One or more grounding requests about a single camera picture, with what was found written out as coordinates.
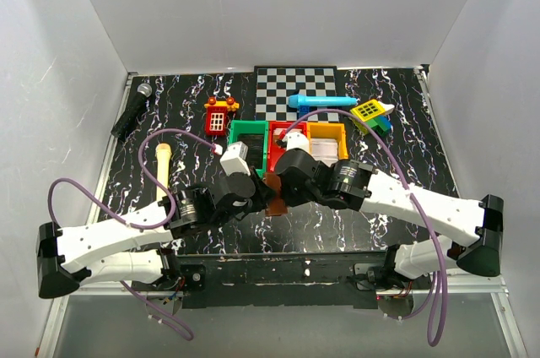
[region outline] yellow bin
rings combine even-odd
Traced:
[[[347,137],[345,136],[345,125],[343,123],[307,123],[307,139],[311,138],[333,138],[337,141],[337,156],[340,160],[348,160]]]

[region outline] black marble table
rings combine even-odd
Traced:
[[[456,196],[456,189],[440,146],[426,99],[413,68],[351,69],[337,71],[337,93],[376,98],[396,106],[390,115],[393,131],[385,138],[409,181],[445,195]],[[203,75],[137,76],[132,93],[141,83],[153,86],[155,95],[141,117],[138,128],[125,143],[116,145],[104,202],[117,213],[141,208],[154,201],[155,187],[143,178],[137,162],[138,146],[151,132],[163,127],[182,128],[205,137],[204,103],[209,96],[224,99],[232,95],[240,102],[234,118],[255,120],[256,80],[254,73]],[[388,159],[372,137],[362,137],[345,120],[349,157],[376,165],[393,173]],[[208,138],[225,146],[226,137]],[[219,158],[206,146],[182,136],[164,135],[150,143],[145,154],[155,171],[155,146],[170,144],[172,190],[194,182],[212,181],[223,174]],[[289,209],[289,214],[268,218],[251,214],[241,222],[231,221],[199,236],[170,244],[180,254],[245,252],[343,252],[382,250],[395,243],[427,239],[427,231],[380,214],[334,211],[318,204]]]

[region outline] chessboard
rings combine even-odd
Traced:
[[[335,67],[255,67],[256,119],[279,122],[298,119],[298,110],[287,105],[289,96],[337,96],[336,73]],[[339,122],[339,115],[323,113],[308,120]]]

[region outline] wooden rolling pin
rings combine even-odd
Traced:
[[[164,187],[169,188],[169,163],[172,151],[167,143],[158,144],[155,148],[155,158],[158,160],[158,181]],[[156,187],[155,199],[161,200],[165,192],[160,187]]]

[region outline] red toy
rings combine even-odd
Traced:
[[[292,122],[268,122],[268,157],[267,157],[267,170],[273,172],[279,157],[283,155],[285,149],[282,149],[276,144],[280,133],[283,133],[285,129],[293,124]],[[307,137],[307,125],[302,122],[294,130],[301,130],[302,134]]]
[[[216,100],[215,97],[211,96],[204,107],[206,107],[204,131],[207,136],[224,136],[227,127],[227,114],[230,111],[237,111],[240,104],[232,96],[228,97],[227,100]]]

